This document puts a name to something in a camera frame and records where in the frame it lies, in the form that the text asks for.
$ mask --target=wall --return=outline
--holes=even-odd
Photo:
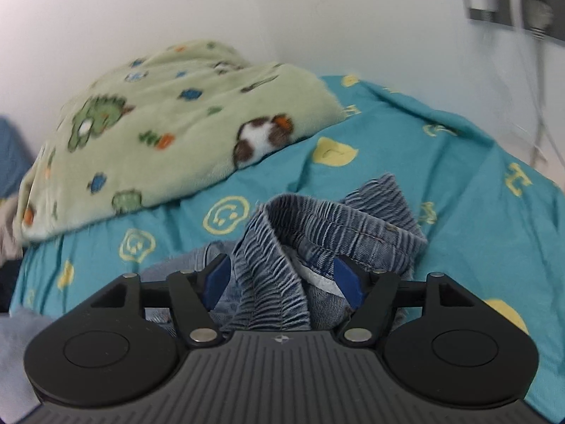
[[[319,74],[357,73],[468,117],[529,160],[535,119],[515,34],[471,22],[462,0],[257,0],[282,61]],[[565,51],[547,47],[547,116],[565,153]],[[509,124],[512,120],[529,134]],[[560,182],[565,172],[547,145]]]
[[[60,107],[108,69],[194,38],[274,53],[253,0],[0,0],[0,114],[37,153]]]

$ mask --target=blue denim fabric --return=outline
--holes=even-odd
[[[210,312],[222,331],[324,330],[350,313],[333,281],[333,259],[345,254],[362,268],[404,279],[427,241],[394,176],[367,182],[341,202],[282,194],[258,206],[241,239],[213,242],[148,268],[144,282],[182,269],[201,271],[218,253],[232,277]],[[149,320],[166,314],[149,311]]]

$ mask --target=gray-blue fabric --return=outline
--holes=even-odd
[[[324,330],[350,314],[347,301],[301,278],[300,264],[333,281],[333,259],[344,254],[362,268],[411,277],[414,258],[427,241],[393,175],[373,179],[341,202],[282,194],[259,205],[241,239],[213,242],[148,268],[144,282],[178,270],[201,271],[219,253],[232,261],[232,276],[210,315],[233,330]],[[292,260],[295,255],[299,264]],[[161,310],[146,313],[165,322]]]

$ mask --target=plush blanket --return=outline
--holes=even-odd
[[[195,193],[345,118],[312,73],[213,41],[136,59],[61,114],[20,188],[29,241]]]

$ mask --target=silver screw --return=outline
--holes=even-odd
[[[211,328],[197,328],[190,332],[190,338],[196,342],[214,341],[218,337],[218,333]]]
[[[371,339],[373,334],[366,328],[350,328],[344,333],[344,338],[351,342],[365,342]]]

